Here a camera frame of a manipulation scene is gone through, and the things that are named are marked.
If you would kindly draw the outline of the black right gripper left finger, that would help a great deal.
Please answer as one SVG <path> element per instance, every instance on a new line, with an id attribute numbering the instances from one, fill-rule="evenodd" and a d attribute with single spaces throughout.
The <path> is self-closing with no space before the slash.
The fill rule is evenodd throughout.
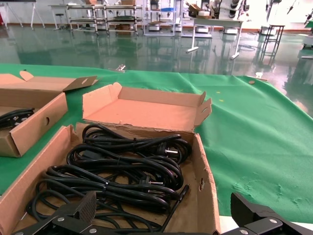
<path id="1" fill-rule="evenodd" d="M 60 206 L 53 215 L 14 232 L 15 235 L 106 235 L 108 230 L 95 226 L 96 194 L 89 192 L 79 202 Z"/>

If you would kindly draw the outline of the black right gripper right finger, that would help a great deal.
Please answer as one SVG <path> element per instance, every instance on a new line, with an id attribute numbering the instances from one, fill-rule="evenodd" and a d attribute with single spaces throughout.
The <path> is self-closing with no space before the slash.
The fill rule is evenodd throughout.
<path id="1" fill-rule="evenodd" d="M 285 220 L 268 206 L 251 203 L 240 193 L 230 197 L 231 216 L 238 228 L 226 235 L 311 235 L 310 229 Z"/>

